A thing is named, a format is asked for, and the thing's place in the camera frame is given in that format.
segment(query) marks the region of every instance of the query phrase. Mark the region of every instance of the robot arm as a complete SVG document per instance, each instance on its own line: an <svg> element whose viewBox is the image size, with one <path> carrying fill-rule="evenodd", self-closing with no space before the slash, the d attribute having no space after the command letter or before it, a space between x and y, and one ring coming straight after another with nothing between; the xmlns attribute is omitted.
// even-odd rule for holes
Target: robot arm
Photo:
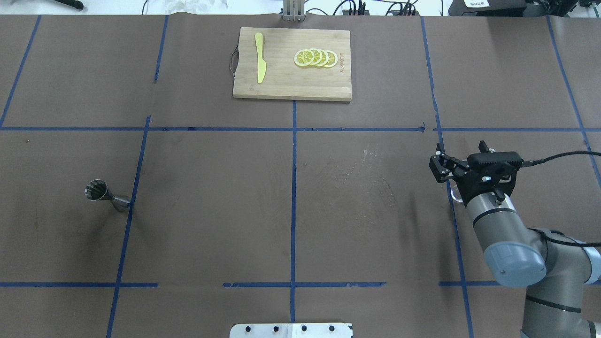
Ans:
<svg viewBox="0 0 601 338"><path fill-rule="evenodd" d="M601 275L601 255L559 232L527 229L510 195L517 171L525 167L515 152L496 153L484 141L465 161L441 151L430 158L440 183L453 179L474 226L484 259L501 285L525 287L522 338L596 338L601 324L580 315L585 284Z"/></svg>

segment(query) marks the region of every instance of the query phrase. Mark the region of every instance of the black device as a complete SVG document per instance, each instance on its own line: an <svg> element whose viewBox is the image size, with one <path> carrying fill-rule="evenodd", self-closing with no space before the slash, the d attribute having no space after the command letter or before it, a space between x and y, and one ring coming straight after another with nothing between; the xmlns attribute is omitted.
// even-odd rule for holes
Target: black device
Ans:
<svg viewBox="0 0 601 338"><path fill-rule="evenodd" d="M77 1L77 0L54 0L56 2L60 2L62 4L71 6L77 10L83 10L84 9L84 4L81 3L81 1Z"/></svg>
<svg viewBox="0 0 601 338"><path fill-rule="evenodd" d="M524 160L516 152L494 152L484 141L478 145L480 153L459 160L442 152L436 145L436 154L430 157L430 170L438 183L450 179L457 182L463 204L485 192L492 192L499 202L511 196L516 186L517 171Z"/></svg>
<svg viewBox="0 0 601 338"><path fill-rule="evenodd" d="M482 0L467 0L477 5ZM470 8L464 0L453 0L449 7L450 16L522 16L527 7L526 0L488 0L489 6Z"/></svg>

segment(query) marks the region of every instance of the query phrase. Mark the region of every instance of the label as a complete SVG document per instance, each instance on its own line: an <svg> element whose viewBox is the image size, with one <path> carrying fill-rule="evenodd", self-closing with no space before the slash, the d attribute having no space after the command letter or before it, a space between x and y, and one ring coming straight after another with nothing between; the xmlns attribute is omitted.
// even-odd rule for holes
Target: label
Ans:
<svg viewBox="0 0 601 338"><path fill-rule="evenodd" d="M489 7L488 0L463 0L465 6L468 8L482 8Z"/></svg>

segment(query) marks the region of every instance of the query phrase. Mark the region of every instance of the wire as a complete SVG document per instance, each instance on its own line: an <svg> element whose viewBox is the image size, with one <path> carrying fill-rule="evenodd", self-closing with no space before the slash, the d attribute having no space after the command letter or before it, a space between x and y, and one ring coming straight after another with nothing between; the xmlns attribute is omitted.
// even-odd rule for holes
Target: wire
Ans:
<svg viewBox="0 0 601 338"><path fill-rule="evenodd" d="M388 7L388 10L386 11L386 14L384 14L384 15L388 15L388 13L392 13L390 11L396 4L401 5L401 9L398 11L398 14L393 14L393 15L415 15L416 11L415 11L415 6L413 5L415 2L411 3L409 1L407 1L407 2L395 1L392 3L392 5L390 5L390 7Z"/></svg>
<svg viewBox="0 0 601 338"><path fill-rule="evenodd" d="M321 9L319 9L319 8L311 8L310 10L307 10L307 13L309 13L309 12L310 12L310 11L312 11L312 10L320 11L320 12L322 12L322 13L323 13L323 14L325 14L325 15L329 15L329 14L327 14L326 12L324 12L323 10L321 10Z"/></svg>
<svg viewBox="0 0 601 338"><path fill-rule="evenodd" d="M553 239L553 238L547 236L547 234L545 234L543 231L541 231L539 229L528 228L528 230L532 230L534 232L537 232L540 235L541 238L543 238L545 241L549 241L551 243L556 243L556 244L561 244L561 245L567 245L569 247L579 247L579 248L601 247L601 242L596 242L596 243L564 242L564 241L559 241L557 239Z"/></svg>
<svg viewBox="0 0 601 338"><path fill-rule="evenodd" d="M533 167L535 165L539 165L539 164L543 164L545 162L549 162L553 159L557 159L557 158L561 158L564 156L570 156L570 155L594 155L594 156L601 156L601 153L597 153L597 152L567 152L567 153L561 153L561 154L557 154L557 155L553 155L547 158L543 158L543 159L537 159L535 161L526 161L522 164L522 167Z"/></svg>
<svg viewBox="0 0 601 338"><path fill-rule="evenodd" d="M349 9L349 11L350 10L355 11L357 9L357 4L355 3L355 0L344 0L343 2L341 2L340 4L338 4L338 7L336 7L336 9L334 10L334 13L332 15L336 15L336 12L338 11L338 9L342 6L343 3L347 2L347 1L349 1L349 2L351 2L353 4L352 9Z"/></svg>

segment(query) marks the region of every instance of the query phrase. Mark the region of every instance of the cocktail jigger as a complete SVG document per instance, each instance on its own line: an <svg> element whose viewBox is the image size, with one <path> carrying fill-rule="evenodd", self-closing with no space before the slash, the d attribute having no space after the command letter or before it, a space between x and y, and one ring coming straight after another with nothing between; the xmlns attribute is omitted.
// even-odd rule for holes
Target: cocktail jigger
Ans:
<svg viewBox="0 0 601 338"><path fill-rule="evenodd" d="M131 201L126 196L115 196L103 180L93 180L85 187L84 194L90 201L111 201L115 210L123 212L129 208Z"/></svg>

